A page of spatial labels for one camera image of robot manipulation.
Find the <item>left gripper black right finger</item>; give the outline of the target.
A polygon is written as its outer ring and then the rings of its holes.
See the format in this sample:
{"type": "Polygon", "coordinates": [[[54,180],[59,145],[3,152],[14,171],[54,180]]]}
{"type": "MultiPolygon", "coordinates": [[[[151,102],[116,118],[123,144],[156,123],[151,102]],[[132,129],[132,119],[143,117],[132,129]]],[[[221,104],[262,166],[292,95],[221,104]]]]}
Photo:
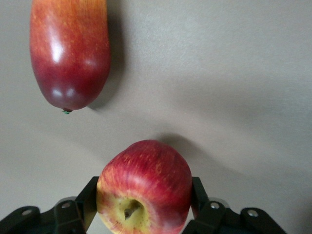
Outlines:
{"type": "Polygon", "coordinates": [[[208,197],[199,177],[193,177],[193,219],[181,234],[287,234],[262,209],[247,207],[235,213],[227,204],[208,197]]]}

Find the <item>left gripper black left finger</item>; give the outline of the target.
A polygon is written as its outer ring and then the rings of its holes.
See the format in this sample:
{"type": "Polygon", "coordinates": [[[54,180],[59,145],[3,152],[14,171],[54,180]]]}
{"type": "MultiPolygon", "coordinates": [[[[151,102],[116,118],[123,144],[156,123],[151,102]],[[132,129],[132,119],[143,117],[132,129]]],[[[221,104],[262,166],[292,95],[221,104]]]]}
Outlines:
{"type": "Polygon", "coordinates": [[[41,212],[36,206],[20,207],[0,221],[0,234],[87,234],[96,213],[94,176],[77,197],[60,200],[41,212]]]}

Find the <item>red yellow apple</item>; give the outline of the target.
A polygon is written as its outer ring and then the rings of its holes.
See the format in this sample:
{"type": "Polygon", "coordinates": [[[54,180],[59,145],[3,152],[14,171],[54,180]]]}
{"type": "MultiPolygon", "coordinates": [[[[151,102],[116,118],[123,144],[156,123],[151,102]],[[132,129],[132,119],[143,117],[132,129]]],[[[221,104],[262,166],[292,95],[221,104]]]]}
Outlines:
{"type": "Polygon", "coordinates": [[[191,170],[174,148],[139,141],[104,167],[97,182],[97,212],[113,234],[179,234],[192,185],[191,170]]]}

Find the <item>brown table cover sheet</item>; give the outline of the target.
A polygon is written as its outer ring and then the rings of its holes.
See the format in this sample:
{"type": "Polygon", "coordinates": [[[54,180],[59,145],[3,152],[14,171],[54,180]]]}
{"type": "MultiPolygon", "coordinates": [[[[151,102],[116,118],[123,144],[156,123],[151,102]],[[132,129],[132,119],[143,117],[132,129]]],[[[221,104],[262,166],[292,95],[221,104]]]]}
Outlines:
{"type": "Polygon", "coordinates": [[[0,220],[76,196],[136,141],[207,194],[312,234],[312,0],[108,0],[101,95],[64,114],[35,81],[31,0],[0,0],[0,220]]]}

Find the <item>red yellow mango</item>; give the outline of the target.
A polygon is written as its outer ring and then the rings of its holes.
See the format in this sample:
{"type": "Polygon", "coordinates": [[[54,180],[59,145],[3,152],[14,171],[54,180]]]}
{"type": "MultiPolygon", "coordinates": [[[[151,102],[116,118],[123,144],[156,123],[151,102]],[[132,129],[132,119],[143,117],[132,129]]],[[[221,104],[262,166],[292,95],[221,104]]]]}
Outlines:
{"type": "Polygon", "coordinates": [[[66,114],[88,106],[110,71],[107,0],[32,0],[29,48],[51,105],[66,114]]]}

